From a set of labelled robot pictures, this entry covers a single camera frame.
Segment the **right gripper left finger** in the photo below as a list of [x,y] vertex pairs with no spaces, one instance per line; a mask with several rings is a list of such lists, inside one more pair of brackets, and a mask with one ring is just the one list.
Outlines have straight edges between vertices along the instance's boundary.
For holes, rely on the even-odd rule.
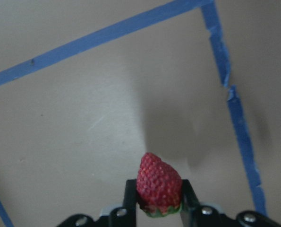
[[136,227],[136,179],[126,181],[122,205],[114,208],[108,218],[110,227]]

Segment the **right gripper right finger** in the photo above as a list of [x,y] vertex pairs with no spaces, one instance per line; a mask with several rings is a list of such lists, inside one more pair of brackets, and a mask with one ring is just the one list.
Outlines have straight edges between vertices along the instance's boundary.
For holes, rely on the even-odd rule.
[[182,180],[182,208],[180,212],[184,227],[223,227],[220,212],[209,203],[198,200],[189,180]]

